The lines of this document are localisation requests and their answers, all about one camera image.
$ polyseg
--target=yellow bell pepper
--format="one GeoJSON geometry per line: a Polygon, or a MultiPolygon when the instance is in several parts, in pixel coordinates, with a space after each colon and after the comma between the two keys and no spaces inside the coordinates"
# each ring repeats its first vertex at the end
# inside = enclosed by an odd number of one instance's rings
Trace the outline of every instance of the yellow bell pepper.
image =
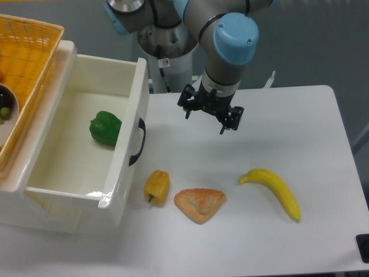
{"type": "Polygon", "coordinates": [[[146,181],[145,199],[155,205],[163,205],[168,196],[169,186],[169,174],[165,171],[155,170],[146,181]]]}

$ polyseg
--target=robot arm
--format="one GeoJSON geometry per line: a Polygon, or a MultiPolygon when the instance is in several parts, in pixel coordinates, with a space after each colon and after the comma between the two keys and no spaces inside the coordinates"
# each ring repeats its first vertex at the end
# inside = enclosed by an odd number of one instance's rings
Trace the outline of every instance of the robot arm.
{"type": "MultiPolygon", "coordinates": [[[[231,101],[259,39],[258,27],[247,15],[270,6],[273,1],[109,0],[107,3],[127,32],[152,24],[156,29],[173,30],[184,23],[189,36],[181,49],[190,51],[189,44],[195,39],[206,51],[208,62],[199,90],[187,84],[178,106],[183,107],[187,119],[191,111],[197,110],[215,116],[223,126],[220,132],[223,134],[224,130],[237,130],[239,126],[243,108],[231,107],[231,101]]],[[[152,45],[153,50],[145,51],[156,51],[157,43],[152,45]]]]}
{"type": "Polygon", "coordinates": [[[271,0],[259,1],[187,1],[175,0],[190,32],[208,55],[201,85],[196,92],[187,85],[178,105],[186,118],[193,110],[214,115],[224,130],[237,130],[242,107],[231,107],[246,64],[253,58],[259,39],[256,23],[246,17],[250,12],[269,6],[271,0]]]}
{"type": "Polygon", "coordinates": [[[104,7],[120,35],[137,31],[138,44],[148,58],[154,93],[182,92],[192,80],[192,53],[198,43],[173,2],[108,0],[104,7]]]}

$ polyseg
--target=blue joint cap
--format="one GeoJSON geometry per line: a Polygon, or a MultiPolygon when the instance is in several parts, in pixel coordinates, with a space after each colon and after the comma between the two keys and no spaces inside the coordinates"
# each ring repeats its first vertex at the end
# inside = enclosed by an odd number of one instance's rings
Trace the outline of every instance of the blue joint cap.
{"type": "Polygon", "coordinates": [[[259,28],[254,20],[241,13],[228,13],[219,19],[213,41],[218,54],[232,65],[250,62],[259,41],[259,28]]]}
{"type": "Polygon", "coordinates": [[[170,0],[174,2],[174,8],[177,11],[179,17],[183,20],[183,16],[185,15],[185,9],[189,2],[189,0],[170,0]]]}
{"type": "Polygon", "coordinates": [[[122,23],[117,19],[114,12],[110,9],[107,2],[104,3],[104,9],[106,14],[108,15],[111,23],[113,24],[114,29],[118,33],[119,36],[126,36],[129,35],[129,32],[126,28],[122,25],[122,23]]]}

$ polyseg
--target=white bowl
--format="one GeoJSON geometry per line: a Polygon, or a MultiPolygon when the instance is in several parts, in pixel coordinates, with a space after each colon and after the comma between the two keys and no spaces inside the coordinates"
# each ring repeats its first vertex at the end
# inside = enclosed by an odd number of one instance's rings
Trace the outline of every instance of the white bowl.
{"type": "Polygon", "coordinates": [[[19,117],[19,103],[15,96],[15,94],[4,84],[0,83],[0,91],[8,91],[13,95],[13,107],[10,109],[10,117],[7,120],[4,120],[3,124],[0,124],[0,147],[7,140],[9,135],[11,134],[17,120],[19,117]]]}

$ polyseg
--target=gray wall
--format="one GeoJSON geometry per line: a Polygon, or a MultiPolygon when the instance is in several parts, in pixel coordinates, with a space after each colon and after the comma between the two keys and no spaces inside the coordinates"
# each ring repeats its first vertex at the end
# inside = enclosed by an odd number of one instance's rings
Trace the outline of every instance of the gray wall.
{"type": "MultiPolygon", "coordinates": [[[[114,32],[103,2],[0,3],[0,13],[63,25],[64,39],[81,54],[127,61],[144,57],[133,35],[122,38],[114,32]]],[[[329,85],[352,141],[369,122],[369,0],[280,0],[252,18],[261,38],[240,87],[262,87],[273,70],[278,87],[329,85]]],[[[194,74],[202,74],[205,62],[198,48],[194,74]]],[[[369,184],[369,145],[355,158],[362,183],[369,184]]]]}

